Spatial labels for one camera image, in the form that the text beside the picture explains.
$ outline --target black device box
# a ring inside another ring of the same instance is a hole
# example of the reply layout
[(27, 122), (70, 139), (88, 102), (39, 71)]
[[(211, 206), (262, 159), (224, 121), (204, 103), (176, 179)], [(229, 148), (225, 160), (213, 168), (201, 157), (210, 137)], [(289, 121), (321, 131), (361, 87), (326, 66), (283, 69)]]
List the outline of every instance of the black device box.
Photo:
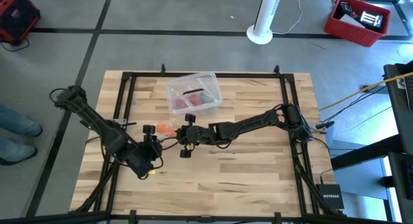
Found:
[(340, 185), (317, 185), (325, 203), (332, 209), (344, 209)]

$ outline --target red storage box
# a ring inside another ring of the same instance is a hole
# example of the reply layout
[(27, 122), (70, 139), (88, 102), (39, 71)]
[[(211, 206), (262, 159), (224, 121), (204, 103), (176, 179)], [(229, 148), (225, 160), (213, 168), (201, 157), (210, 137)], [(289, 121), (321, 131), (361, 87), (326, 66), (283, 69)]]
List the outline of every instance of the red storage box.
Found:
[[(380, 32), (361, 28), (350, 23), (340, 21), (334, 18), (337, 7), (340, 1), (347, 2), (353, 11), (360, 15), (362, 11), (367, 10), (376, 14), (383, 15), (383, 26)], [(336, 5), (328, 16), (327, 23), (325, 24), (324, 31), (343, 39), (355, 42), (363, 46), (372, 46), (380, 37), (387, 35), (388, 24), (390, 23), (390, 10), (380, 8), (364, 1), (359, 0), (337, 0)]]
[(39, 18), (30, 0), (0, 0), (0, 42), (19, 45)]

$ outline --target wooden table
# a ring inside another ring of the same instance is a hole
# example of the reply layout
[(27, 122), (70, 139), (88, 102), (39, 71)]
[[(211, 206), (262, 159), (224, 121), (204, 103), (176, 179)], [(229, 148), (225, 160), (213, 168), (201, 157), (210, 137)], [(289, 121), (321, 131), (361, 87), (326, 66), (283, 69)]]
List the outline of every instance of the wooden table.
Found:
[[(122, 73), (106, 71), (96, 108), (104, 118), (113, 116)], [(310, 74), (294, 75), (303, 115), (308, 121), (319, 121)], [(129, 118), (129, 122), (137, 125), (128, 127), (135, 140), (143, 138), (142, 125), (172, 121), (179, 127), (185, 123), (183, 117), (169, 112), (165, 92), (168, 80), (166, 77), (137, 79)], [(224, 101), (216, 114), (198, 116), (196, 125), (239, 121), (283, 102), (279, 79), (218, 78), (218, 81)], [(319, 134), (314, 136), (324, 139)], [(173, 142), (166, 141), (164, 146)], [(190, 159), (180, 158), (180, 150), (176, 146), (163, 152), (165, 166), (144, 181), (137, 179), (129, 168), (121, 167), (112, 213), (129, 214), (130, 210), (137, 210), (140, 215), (273, 216), (274, 212), (280, 212), (283, 217), (301, 216), (288, 133), (284, 130), (267, 127), (243, 134), (226, 150), (200, 145)], [(308, 152), (314, 181), (319, 183), (320, 173), (331, 168), (328, 150), (322, 143), (312, 141)], [(97, 185), (102, 162), (99, 140), (89, 142), (71, 209), (80, 206)], [(334, 183), (333, 173), (324, 173), (323, 180)], [(303, 184), (307, 211), (312, 212), (309, 192)]]

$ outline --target gray floor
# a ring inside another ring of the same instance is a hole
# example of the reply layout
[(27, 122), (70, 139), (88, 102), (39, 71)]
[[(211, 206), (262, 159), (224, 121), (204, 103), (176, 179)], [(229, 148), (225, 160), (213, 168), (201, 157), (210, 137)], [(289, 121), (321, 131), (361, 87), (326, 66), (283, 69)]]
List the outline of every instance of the gray floor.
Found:
[[(38, 27), (45, 28), (94, 28), (105, 2), (32, 1), (42, 12)], [(403, 4), (402, 9), (412, 20), (411, 3)], [(103, 28), (243, 32), (253, 24), (258, 6), (259, 0), (112, 0)], [(292, 33), (324, 34), (331, 2), (301, 0), (301, 6), (302, 20)], [(384, 7), (392, 11), (389, 34), (407, 35), (394, 7)], [(281, 0), (272, 30), (287, 30), (298, 15), (296, 0)], [(38, 139), (26, 139), (39, 148), (36, 158), (13, 167), (0, 167), (0, 176), (5, 181), (0, 183), (0, 218), (25, 214), (62, 115), (47, 95), (53, 88), (74, 83), (91, 37), (91, 34), (30, 34), (29, 48), (15, 53), (0, 49), (3, 73), (0, 101), (33, 117), (45, 128)], [(310, 72), (318, 105), (323, 107), (361, 85), (379, 81), (383, 65), (407, 63), (412, 55), (411, 42), (402, 41), (378, 41), (366, 48), (344, 40), (275, 38), (265, 46), (257, 46), (245, 37), (101, 34), (83, 87), (94, 107), (105, 70), (159, 70), (161, 63), (165, 63), (168, 70), (269, 72), (280, 65), (282, 72)], [(322, 118), (344, 105), (322, 112)], [(365, 145), (377, 141), (378, 136), (392, 135), (396, 128), (391, 110), (352, 129), (389, 106), (388, 96), (381, 94), (357, 104), (335, 119), (334, 138)], [(68, 210), (87, 134), (78, 118), (72, 116), (38, 215)], [(347, 200), (353, 205), (364, 202), (361, 198), (352, 199), (351, 195)], [(351, 216), (363, 213), (360, 209), (349, 212)]]
[(381, 199), (343, 192), (343, 202), (346, 207), (343, 213), (350, 217), (387, 220)]

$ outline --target person's leg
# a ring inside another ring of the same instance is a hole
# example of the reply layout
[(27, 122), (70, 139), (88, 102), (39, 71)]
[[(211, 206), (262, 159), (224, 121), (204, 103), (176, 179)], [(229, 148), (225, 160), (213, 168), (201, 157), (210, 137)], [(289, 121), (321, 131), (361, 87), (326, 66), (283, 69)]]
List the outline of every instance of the person's leg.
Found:
[(22, 136), (38, 136), (40, 125), (30, 118), (0, 104), (0, 127)]
[(0, 165), (15, 165), (25, 159), (30, 159), (36, 154), (37, 149), (35, 147), (0, 136)]

